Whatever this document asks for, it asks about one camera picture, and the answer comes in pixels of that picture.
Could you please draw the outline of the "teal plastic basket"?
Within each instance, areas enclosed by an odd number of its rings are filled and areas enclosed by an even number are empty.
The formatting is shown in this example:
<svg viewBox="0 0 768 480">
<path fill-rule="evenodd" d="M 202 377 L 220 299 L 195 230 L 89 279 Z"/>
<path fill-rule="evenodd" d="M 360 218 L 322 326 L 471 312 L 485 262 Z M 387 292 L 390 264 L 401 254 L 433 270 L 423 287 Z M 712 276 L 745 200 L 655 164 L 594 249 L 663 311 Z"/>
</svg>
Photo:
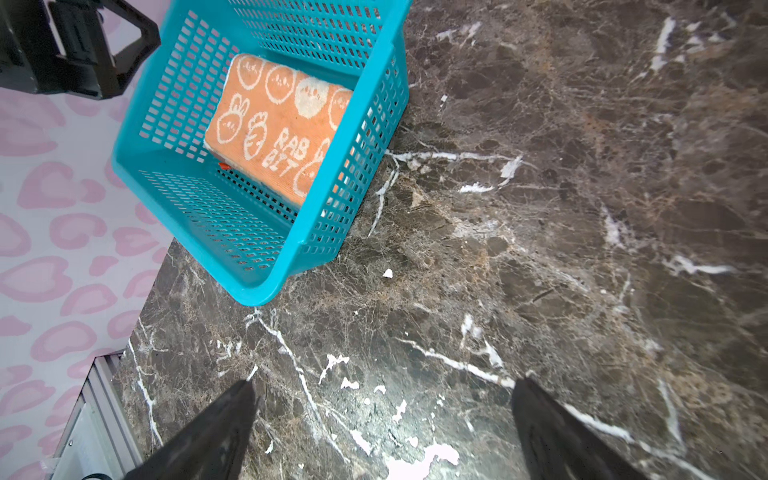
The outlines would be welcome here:
<svg viewBox="0 0 768 480">
<path fill-rule="evenodd" d="M 406 1 L 174 1 L 115 173 L 240 304 L 341 249 L 409 99 Z"/>
</svg>

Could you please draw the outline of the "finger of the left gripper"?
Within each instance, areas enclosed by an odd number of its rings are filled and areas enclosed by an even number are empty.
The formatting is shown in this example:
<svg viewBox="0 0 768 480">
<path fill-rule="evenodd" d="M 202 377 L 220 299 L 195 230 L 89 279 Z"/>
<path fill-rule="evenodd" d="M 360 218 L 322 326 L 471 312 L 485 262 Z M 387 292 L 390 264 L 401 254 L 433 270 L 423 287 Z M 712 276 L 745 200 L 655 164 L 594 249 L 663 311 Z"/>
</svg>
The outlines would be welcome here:
<svg viewBox="0 0 768 480">
<path fill-rule="evenodd" d="M 112 66 L 106 68 L 105 75 L 99 79 L 99 86 L 101 98 L 111 99 L 126 91 L 143 62 L 161 45 L 161 40 L 157 24 L 127 1 L 109 0 L 101 4 L 140 32 L 139 38 L 120 52 L 112 54 L 108 51 Z"/>
</svg>

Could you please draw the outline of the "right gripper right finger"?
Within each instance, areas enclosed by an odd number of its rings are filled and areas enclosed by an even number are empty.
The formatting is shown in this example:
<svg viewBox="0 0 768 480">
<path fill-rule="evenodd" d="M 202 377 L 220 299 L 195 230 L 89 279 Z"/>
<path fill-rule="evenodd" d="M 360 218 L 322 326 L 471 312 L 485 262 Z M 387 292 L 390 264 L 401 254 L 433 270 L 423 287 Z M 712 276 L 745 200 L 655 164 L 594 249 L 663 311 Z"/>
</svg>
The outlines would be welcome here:
<svg viewBox="0 0 768 480">
<path fill-rule="evenodd" d="M 530 378 L 516 381 L 511 410 L 532 479 L 643 479 Z"/>
</svg>

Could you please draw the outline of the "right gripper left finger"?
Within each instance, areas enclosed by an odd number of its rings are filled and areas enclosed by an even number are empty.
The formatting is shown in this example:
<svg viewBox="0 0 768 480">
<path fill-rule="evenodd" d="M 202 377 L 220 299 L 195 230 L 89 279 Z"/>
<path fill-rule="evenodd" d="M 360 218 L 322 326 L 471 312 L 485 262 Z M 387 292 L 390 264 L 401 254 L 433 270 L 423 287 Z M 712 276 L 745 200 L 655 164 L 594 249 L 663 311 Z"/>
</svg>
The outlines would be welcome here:
<svg viewBox="0 0 768 480">
<path fill-rule="evenodd" d="M 125 479 L 237 479 L 256 413 L 252 383 L 235 382 Z"/>
</svg>

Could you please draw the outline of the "orange patterned towel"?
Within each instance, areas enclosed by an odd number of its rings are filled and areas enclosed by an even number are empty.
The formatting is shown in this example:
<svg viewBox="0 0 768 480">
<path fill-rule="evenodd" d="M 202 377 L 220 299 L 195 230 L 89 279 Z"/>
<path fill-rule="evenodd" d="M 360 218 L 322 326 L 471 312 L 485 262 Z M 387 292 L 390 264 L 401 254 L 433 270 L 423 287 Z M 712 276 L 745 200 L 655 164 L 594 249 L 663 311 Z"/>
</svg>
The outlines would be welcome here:
<svg viewBox="0 0 768 480">
<path fill-rule="evenodd" d="M 352 95 L 342 85 L 241 53 L 232 61 L 204 145 L 300 207 Z"/>
</svg>

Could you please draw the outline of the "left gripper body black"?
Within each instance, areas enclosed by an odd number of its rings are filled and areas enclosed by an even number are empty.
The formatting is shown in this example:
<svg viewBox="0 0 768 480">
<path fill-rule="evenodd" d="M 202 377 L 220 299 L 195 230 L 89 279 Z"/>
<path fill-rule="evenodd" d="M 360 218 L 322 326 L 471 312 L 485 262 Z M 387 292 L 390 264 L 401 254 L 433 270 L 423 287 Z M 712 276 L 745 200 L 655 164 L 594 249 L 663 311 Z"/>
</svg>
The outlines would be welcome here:
<svg viewBox="0 0 768 480">
<path fill-rule="evenodd" d="M 104 9 L 102 1 L 3 1 L 1 86 L 37 95 L 118 96 Z"/>
</svg>

